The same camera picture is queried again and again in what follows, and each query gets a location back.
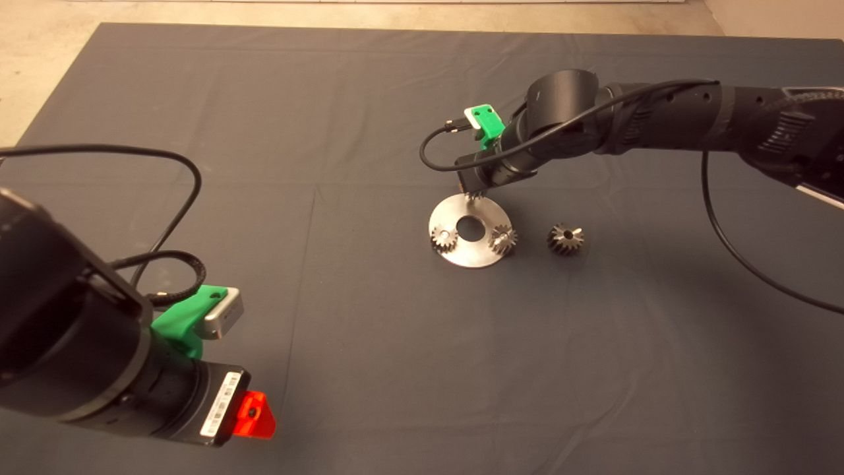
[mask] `cable connector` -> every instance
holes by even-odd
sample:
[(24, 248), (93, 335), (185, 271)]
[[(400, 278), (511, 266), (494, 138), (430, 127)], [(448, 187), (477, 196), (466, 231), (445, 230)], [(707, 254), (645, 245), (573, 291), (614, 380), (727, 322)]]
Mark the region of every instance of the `cable connector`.
[(455, 134), (457, 132), (462, 132), (463, 130), (469, 130), (472, 128), (472, 124), (467, 118), (460, 117), (446, 120), (446, 123), (444, 123), (442, 127), (446, 130), (446, 132)]

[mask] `spur gear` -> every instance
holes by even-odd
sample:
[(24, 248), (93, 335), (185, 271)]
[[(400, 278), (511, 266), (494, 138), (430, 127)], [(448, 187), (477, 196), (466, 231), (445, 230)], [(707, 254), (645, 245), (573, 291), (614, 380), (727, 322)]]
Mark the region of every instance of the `spur gear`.
[(560, 223), (548, 233), (548, 247), (560, 255), (574, 254), (583, 246), (583, 229)]
[(437, 252), (447, 253), (457, 245), (457, 229), (447, 229), (442, 226), (434, 227), (430, 232), (430, 243)]
[(492, 229), (490, 233), (490, 248), (499, 255), (508, 254), (516, 242), (519, 240), (519, 235), (512, 227), (502, 224)]

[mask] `red tab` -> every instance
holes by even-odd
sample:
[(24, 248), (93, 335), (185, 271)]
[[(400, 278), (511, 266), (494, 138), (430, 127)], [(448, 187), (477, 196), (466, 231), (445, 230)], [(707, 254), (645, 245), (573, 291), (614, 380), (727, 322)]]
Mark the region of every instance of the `red tab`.
[(272, 439), (275, 434), (275, 418), (267, 404), (267, 395), (248, 390), (243, 396), (241, 408), (237, 411), (237, 423), (232, 433), (240, 437)]

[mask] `bevel gear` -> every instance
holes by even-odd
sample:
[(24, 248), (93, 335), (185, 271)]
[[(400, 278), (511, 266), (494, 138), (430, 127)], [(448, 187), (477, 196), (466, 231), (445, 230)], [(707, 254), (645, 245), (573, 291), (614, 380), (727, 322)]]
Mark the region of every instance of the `bevel gear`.
[(497, 254), (508, 254), (519, 240), (516, 230), (507, 226), (499, 225), (490, 233), (490, 248)]
[(583, 246), (583, 229), (560, 223), (548, 233), (548, 247), (560, 255), (574, 254)]

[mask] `black cable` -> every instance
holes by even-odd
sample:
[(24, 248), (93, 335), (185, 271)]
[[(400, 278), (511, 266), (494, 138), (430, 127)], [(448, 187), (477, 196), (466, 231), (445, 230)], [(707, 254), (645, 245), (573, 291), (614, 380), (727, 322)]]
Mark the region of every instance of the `black cable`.
[(513, 147), (511, 149), (504, 150), (501, 153), (497, 153), (493, 156), (489, 156), (489, 157), (483, 158), (483, 159), (478, 160), (478, 161), (473, 161), (471, 163), (464, 163), (462, 165), (450, 165), (450, 166), (437, 165), (437, 164), (433, 163), (432, 161), (430, 161), (428, 159), (428, 156), (425, 154), (425, 148), (427, 148), (428, 143), (431, 142), (433, 140), (433, 138), (435, 138), (439, 134), (443, 134), (445, 132), (451, 132), (451, 131), (455, 130), (455, 128), (440, 127), (437, 130), (435, 130), (434, 132), (428, 134), (428, 136), (425, 137), (424, 140), (422, 140), (422, 144), (419, 146), (419, 159), (422, 160), (422, 163), (424, 163), (428, 168), (430, 168), (432, 170), (436, 170), (438, 172), (459, 172), (461, 170), (468, 170), (469, 168), (481, 167), (483, 165), (487, 165), (487, 164), (490, 164), (490, 163), (494, 163), (494, 162), (497, 162), (497, 161), (504, 160), (508, 156), (514, 156), (515, 154), (517, 154), (517, 153), (519, 153), (523, 150), (529, 149), (530, 147), (533, 147), (533, 146), (539, 144), (540, 142), (547, 140), (549, 137), (559, 133), (560, 131), (566, 130), (567, 128), (572, 127), (573, 125), (579, 123), (580, 121), (587, 119), (587, 118), (590, 118), (591, 116), (594, 116), (595, 114), (603, 111), (604, 109), (609, 109), (610, 107), (615, 106), (616, 104), (620, 104), (622, 102), (627, 102), (627, 101), (632, 101), (632, 100), (638, 99), (640, 97), (646, 96), (648, 94), (651, 94), (653, 92), (656, 92), (656, 91), (659, 91), (659, 90), (664, 90), (664, 89), (671, 89), (671, 88), (677, 88), (677, 87), (687, 87), (687, 86), (691, 87), (691, 86), (695, 86), (695, 85), (717, 85), (717, 84), (721, 84), (720, 81), (716, 81), (716, 80), (713, 80), (713, 79), (677, 79), (677, 80), (674, 80), (674, 81), (667, 81), (667, 82), (664, 82), (664, 83), (658, 83), (658, 84), (654, 84), (654, 85), (644, 86), (644, 87), (641, 87), (637, 90), (632, 90), (631, 92), (628, 92), (627, 94), (623, 94), (621, 96), (614, 97), (613, 99), (610, 99), (609, 101), (604, 102), (604, 104), (590, 107), (586, 111), (581, 112), (580, 114), (577, 114), (572, 119), (567, 120), (563, 123), (557, 124), (554, 127), (549, 128), (548, 130), (546, 130), (546, 131), (542, 132), (541, 134), (537, 135), (536, 137), (533, 137), (530, 140), (522, 142), (521, 144), (516, 145), (515, 147)]
[(168, 305), (172, 305), (173, 303), (181, 302), (182, 300), (189, 298), (190, 296), (195, 294), (197, 290), (199, 290), (199, 286), (201, 286), (203, 282), (205, 282), (205, 277), (208, 274), (205, 270), (205, 265), (201, 260), (199, 260), (197, 256), (190, 253), (186, 253), (185, 251), (153, 251), (134, 255), (131, 257), (126, 257), (123, 259), (118, 259), (110, 262), (109, 265), (114, 270), (120, 270), (126, 269), (127, 267), (134, 267), (136, 265), (146, 265), (150, 261), (157, 259), (180, 260), (181, 262), (184, 262), (185, 264), (191, 266), (197, 278), (193, 282), (193, 285), (179, 292), (148, 294), (147, 299), (149, 299), (149, 301), (155, 307), (166, 307)]
[[(203, 178), (202, 174), (199, 172), (199, 168), (192, 161), (190, 161), (187, 157), (179, 155), (175, 152), (167, 151), (167, 150), (156, 150), (156, 149), (147, 149), (142, 147), (132, 147), (128, 145), (108, 145), (108, 144), (70, 144), (70, 145), (43, 145), (43, 146), (29, 146), (29, 147), (11, 147), (11, 148), (0, 148), (0, 160), (4, 157), (9, 156), (33, 156), (33, 155), (53, 155), (53, 154), (67, 154), (67, 153), (113, 153), (113, 154), (121, 154), (121, 155), (135, 155), (135, 156), (154, 156), (158, 158), (165, 158), (167, 160), (173, 160), (181, 163), (184, 165), (188, 170), (191, 171), (193, 175), (193, 188), (191, 193), (185, 199), (184, 204), (181, 208), (176, 212), (176, 215), (173, 216), (173, 219), (170, 220), (170, 223), (167, 224), (164, 231), (155, 240), (152, 247), (149, 248), (150, 253), (154, 253), (155, 251), (161, 249), (161, 246), (164, 244), (164, 241), (173, 233), (173, 230), (181, 222), (181, 218), (185, 216), (187, 211), (193, 205), (193, 202), (197, 199), (199, 195), (199, 190), (203, 186)], [(129, 284), (132, 287), (137, 287), (138, 282), (141, 280), (141, 275), (143, 271), (146, 269), (146, 263), (142, 263), (137, 269), (135, 269), (134, 273), (132, 274), (132, 278), (129, 280)]]
[(824, 310), (829, 310), (830, 312), (835, 312), (836, 314), (844, 315), (844, 308), (834, 305), (832, 303), (827, 303), (820, 301), (815, 298), (808, 297), (803, 295), (800, 292), (792, 290), (781, 283), (771, 279), (769, 276), (765, 275), (761, 270), (756, 269), (744, 256), (730, 243), (729, 239), (727, 239), (727, 235), (724, 234), (724, 231), (721, 229), (721, 225), (718, 223), (718, 219), (715, 216), (715, 210), (712, 208), (712, 199), (709, 195), (709, 152), (703, 152), (703, 156), (701, 158), (701, 187), (703, 188), (703, 203), (706, 206), (706, 215), (709, 216), (709, 222), (712, 224), (712, 229), (717, 234), (718, 239), (721, 240), (721, 244), (727, 248), (730, 254), (744, 266), (745, 269), (749, 270), (751, 274), (754, 276), (759, 277), (764, 283), (768, 284), (771, 287), (774, 287), (778, 291), (785, 293), (789, 297), (796, 298), (801, 302), (808, 303), (809, 305), (813, 305), (817, 308), (822, 308)]

